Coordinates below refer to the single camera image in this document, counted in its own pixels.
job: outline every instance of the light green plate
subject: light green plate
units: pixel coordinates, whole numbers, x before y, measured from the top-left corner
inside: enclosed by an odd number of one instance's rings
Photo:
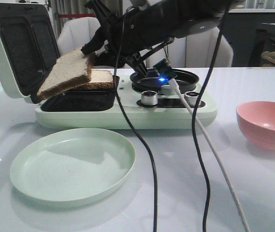
[[[64,130],[35,141],[15,158],[11,181],[40,203],[70,207],[100,200],[118,189],[133,168],[135,150],[104,129]]]

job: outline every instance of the sandwich maker base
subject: sandwich maker base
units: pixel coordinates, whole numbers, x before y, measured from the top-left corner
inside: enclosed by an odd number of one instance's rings
[[[0,81],[11,98],[38,103],[37,121],[45,127],[129,129],[112,89],[69,90],[40,102],[36,93],[59,57],[48,12],[40,4],[0,3]],[[160,106],[143,107],[130,75],[118,77],[117,91],[137,129],[189,129],[191,115],[176,95],[159,94]],[[200,85],[192,91],[199,92]],[[217,104],[204,93],[197,117],[210,125]]]

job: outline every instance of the glossy table surface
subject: glossy table surface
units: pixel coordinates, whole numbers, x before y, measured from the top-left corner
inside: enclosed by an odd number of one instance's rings
[[[208,69],[187,69],[203,81]],[[131,74],[118,70],[117,74]],[[215,68],[207,92],[218,116],[207,127],[243,206],[252,232],[275,232],[275,152],[251,144],[240,132],[236,107],[275,101],[275,68]],[[0,85],[0,232],[150,232],[153,179],[145,148],[130,130],[117,130],[136,150],[127,181],[109,197],[75,208],[51,208],[29,201],[10,181],[18,153],[58,130],[36,122],[37,105],[10,99]],[[206,195],[190,130],[140,130],[153,151],[159,178],[159,232],[202,231]],[[211,182],[209,232],[243,232],[236,207],[205,139],[198,135]]]

